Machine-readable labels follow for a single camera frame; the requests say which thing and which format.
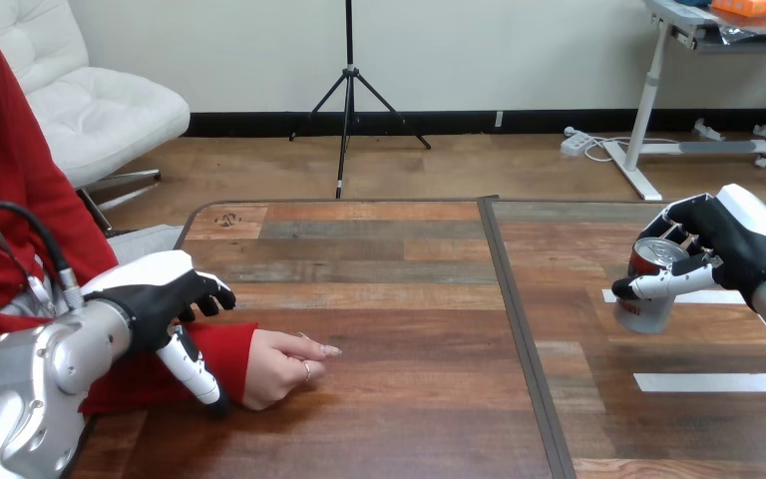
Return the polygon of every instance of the robotic arm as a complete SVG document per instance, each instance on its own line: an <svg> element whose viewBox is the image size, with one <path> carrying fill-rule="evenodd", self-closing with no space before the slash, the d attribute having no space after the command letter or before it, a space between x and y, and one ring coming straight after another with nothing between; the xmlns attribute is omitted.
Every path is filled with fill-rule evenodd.
<svg viewBox="0 0 766 479"><path fill-rule="evenodd" d="M195 271L183 251L165 251L115 267L81 289L79 307L35 329L0 336L0 479L58 477L84 428L79 406L113 361L156 351L210 409L228 400L187 331L194 320L235 305L226 284Z"/></svg>
<svg viewBox="0 0 766 479"><path fill-rule="evenodd" d="M668 205L639 235L687 242L690 257L657 274L637 274L612 285L625 300L668 297L714 284L738 290L766 323L766 205L729 185L717 195L700 195Z"/></svg>

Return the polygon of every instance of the tripod stand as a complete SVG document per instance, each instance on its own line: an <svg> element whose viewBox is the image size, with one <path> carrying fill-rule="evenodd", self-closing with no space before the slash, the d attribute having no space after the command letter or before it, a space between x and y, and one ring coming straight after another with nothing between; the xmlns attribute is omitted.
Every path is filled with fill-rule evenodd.
<svg viewBox="0 0 766 479"><path fill-rule="evenodd" d="M392 112L392 115L396 116L398 120L400 120L401 125L415 138L417 138L419 141L421 141L422 144L424 144L425 148L430 150L430 144L427 143L427 141L418 133L415 132L408 124L406 119L397 112L391 105L389 105L389 102L386 101L385 98L383 98L379 93L377 93L377 90L374 89L374 87L371 86L371 84L368 83L366 79L362 77L362 75L359 74L359 69L354 66L354 35L353 35L353 14L351 13L351 0L345 0L345 30L348 40L348 66L347 68L342 70L342 75L339 77L338 80L336 80L336 83L333 84L333 86L330 88L330 90L327 92L326 95L324 95L324 98L321 99L320 102L318 102L318 105L315 106L314 109L312 109L312 112L309 113L309 115L306 118L306 122L304 125L295 133L292 133L292 135L289 137L289 141L293 141L300 132L303 131L303 129L306 127L306 125L309 125L310 120L312 119L312 116L318 113L318 110L321 109L321 107L324 105L324 102L327 101L327 99L330 98L331 95L333 95L333 92L336 91L337 88L339 88L339 85L342 84L342 82L347 81L347 89L345 91L345 120L344 124L342 126L342 149L339 154L339 175L336 179L336 199L342 198L342 174L345 170L345 153L348 150L348 137L350 136L350 125L354 123L356 119L356 112L354 111L354 79L357 79L365 85L365 88L368 89L374 95L377 97L377 100L380 100L380 103L382 103L386 108L389 109L390 112Z"/></svg>

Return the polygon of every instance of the woman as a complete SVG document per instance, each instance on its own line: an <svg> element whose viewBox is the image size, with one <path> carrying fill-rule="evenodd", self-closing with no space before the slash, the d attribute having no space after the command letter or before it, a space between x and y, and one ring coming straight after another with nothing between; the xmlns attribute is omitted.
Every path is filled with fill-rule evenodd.
<svg viewBox="0 0 766 479"><path fill-rule="evenodd" d="M101 231L52 162L45 138L1 51L0 201L26 207L53 232L80 284L117 264ZM50 263L27 222L0 211L0 334L50 319L21 315L21 309L9 307L28 294L28 273L44 278L37 257ZM191 323L188 330L230 398L254 410L282 399L305 380L320 377L324 373L320 361L340 352L305 336L257 330L256 324ZM189 397L190 392L159 359L146 353L114 364L93 385L83 411L145 407Z"/></svg>

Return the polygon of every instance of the fingernail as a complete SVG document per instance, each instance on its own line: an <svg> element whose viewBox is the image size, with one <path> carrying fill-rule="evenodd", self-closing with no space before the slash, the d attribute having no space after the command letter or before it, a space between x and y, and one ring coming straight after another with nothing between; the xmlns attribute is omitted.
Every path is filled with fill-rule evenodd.
<svg viewBox="0 0 766 479"><path fill-rule="evenodd" d="M336 346L326 346L324 344L321 345L321 352L324 353L327 357L335 357L335 356L341 356L342 350L339 349Z"/></svg>

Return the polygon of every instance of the white leather chair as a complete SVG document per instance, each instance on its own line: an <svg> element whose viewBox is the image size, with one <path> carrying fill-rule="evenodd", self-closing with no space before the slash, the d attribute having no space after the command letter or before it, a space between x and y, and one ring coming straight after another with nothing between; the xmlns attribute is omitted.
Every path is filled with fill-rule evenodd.
<svg viewBox="0 0 766 479"><path fill-rule="evenodd" d="M90 67L68 0L0 0L0 48L54 162L109 230L87 190L146 176L159 179L158 170L106 177L182 134L189 126L189 106L177 93L145 78Z"/></svg>

